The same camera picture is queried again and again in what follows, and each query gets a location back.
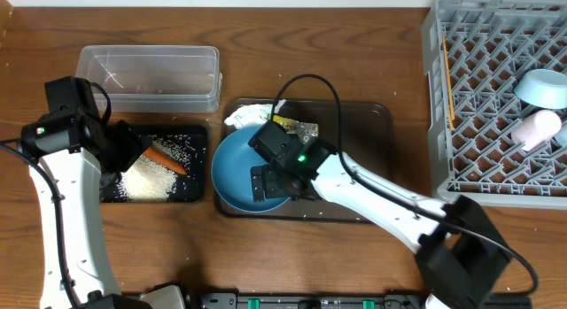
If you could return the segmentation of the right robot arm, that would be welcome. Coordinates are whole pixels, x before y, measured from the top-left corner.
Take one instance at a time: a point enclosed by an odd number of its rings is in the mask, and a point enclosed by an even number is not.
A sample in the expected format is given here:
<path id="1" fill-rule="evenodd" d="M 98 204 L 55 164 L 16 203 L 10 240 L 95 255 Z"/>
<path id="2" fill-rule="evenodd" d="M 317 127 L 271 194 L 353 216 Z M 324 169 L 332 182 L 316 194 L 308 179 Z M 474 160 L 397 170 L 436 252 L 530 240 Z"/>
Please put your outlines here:
<path id="1" fill-rule="evenodd" d="M 303 144 L 255 136 L 248 144 L 290 192 L 310 187 L 322 199 L 359 213 L 404 243 L 431 293 L 429 308 L 482 307 L 510 262 L 500 232 L 468 197 L 447 203 L 418 195 L 317 138 Z"/>

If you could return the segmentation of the light blue cup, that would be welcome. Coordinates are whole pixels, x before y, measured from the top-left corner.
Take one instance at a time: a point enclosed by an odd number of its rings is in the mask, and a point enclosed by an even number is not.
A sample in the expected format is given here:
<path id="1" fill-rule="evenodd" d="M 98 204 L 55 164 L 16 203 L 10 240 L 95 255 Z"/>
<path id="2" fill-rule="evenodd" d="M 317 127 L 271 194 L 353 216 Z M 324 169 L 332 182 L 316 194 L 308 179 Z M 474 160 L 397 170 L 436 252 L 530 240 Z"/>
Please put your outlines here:
<path id="1" fill-rule="evenodd" d="M 554 136 L 555 141 L 562 147 L 567 146 L 567 126 L 564 125 Z"/>

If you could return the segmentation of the white pink cup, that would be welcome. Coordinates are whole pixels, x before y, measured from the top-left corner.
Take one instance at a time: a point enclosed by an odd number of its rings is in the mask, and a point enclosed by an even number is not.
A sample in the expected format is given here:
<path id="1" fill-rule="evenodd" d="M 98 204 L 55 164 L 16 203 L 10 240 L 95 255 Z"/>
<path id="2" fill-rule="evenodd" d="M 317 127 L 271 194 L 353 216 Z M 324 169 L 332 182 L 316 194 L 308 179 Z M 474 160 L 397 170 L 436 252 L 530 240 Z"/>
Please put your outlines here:
<path id="1" fill-rule="evenodd" d="M 549 141 L 562 128 L 558 114 L 550 110 L 540 110 L 527 117 L 511 133 L 514 143 L 521 143 L 523 151 L 530 151 L 541 143 Z"/>

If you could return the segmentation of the light blue bowl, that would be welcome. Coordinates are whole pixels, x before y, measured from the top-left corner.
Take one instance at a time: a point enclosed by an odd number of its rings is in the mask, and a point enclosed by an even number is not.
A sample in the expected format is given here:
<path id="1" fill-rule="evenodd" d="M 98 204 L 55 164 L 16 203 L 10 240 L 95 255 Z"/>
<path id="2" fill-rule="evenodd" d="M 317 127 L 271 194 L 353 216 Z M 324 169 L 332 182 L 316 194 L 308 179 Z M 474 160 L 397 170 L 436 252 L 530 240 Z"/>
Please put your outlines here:
<path id="1" fill-rule="evenodd" d="M 566 107 L 566 75 L 548 69 L 527 72 L 515 87 L 516 96 L 527 104 L 560 110 Z"/>

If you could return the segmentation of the orange carrot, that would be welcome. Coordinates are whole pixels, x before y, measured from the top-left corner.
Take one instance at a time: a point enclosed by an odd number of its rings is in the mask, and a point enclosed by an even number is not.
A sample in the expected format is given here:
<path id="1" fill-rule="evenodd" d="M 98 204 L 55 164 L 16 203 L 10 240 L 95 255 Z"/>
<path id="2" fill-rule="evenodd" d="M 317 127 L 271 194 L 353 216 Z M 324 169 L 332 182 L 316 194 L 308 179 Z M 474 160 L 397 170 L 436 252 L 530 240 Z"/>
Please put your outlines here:
<path id="1" fill-rule="evenodd" d="M 165 167 L 177 174 L 187 174 L 185 168 L 168 156 L 165 152 L 161 151 L 156 146 L 152 145 L 148 147 L 143 153 L 145 157 L 149 160 L 155 162 L 158 165 Z"/>

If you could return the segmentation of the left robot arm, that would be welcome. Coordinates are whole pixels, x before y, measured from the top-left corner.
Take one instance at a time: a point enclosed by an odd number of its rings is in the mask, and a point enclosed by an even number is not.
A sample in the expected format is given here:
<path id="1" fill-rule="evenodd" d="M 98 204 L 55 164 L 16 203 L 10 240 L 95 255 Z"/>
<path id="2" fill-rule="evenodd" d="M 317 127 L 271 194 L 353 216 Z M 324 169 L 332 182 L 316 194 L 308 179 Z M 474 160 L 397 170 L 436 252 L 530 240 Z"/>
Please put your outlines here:
<path id="1" fill-rule="evenodd" d="M 71 115 L 44 118 L 21 130 L 31 158 L 43 232 L 42 308 L 146 308 L 122 294 L 105 247 L 100 181 L 121 172 L 143 147 L 128 147 L 98 120 Z"/>

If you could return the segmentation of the dark blue plate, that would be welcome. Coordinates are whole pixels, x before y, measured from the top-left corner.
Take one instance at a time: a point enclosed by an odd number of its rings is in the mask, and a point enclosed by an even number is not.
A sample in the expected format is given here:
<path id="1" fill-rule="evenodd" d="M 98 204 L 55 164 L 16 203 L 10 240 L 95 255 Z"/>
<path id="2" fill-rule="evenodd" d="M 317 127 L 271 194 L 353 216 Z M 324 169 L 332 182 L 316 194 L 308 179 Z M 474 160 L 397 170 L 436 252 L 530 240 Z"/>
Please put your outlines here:
<path id="1" fill-rule="evenodd" d="M 216 150 L 211 166 L 216 192 L 229 205 L 243 212 L 267 212 L 290 200 L 289 197 L 279 197 L 253 201 L 251 168 L 267 164 L 248 145 L 259 129 L 260 126 L 244 127 L 228 135 Z"/>

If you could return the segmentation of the pile of white rice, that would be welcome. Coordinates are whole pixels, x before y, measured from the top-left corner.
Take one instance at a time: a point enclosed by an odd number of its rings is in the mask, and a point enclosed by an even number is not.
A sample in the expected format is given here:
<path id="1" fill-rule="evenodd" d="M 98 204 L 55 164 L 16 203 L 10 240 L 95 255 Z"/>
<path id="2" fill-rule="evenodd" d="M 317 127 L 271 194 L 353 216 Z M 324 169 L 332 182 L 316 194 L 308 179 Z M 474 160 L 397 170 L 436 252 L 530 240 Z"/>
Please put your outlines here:
<path id="1" fill-rule="evenodd" d="M 120 175 L 108 198 L 116 202 L 194 202 L 204 190 L 206 137 L 204 135 L 152 135 L 152 145 L 183 166 L 177 174 L 144 155 Z"/>

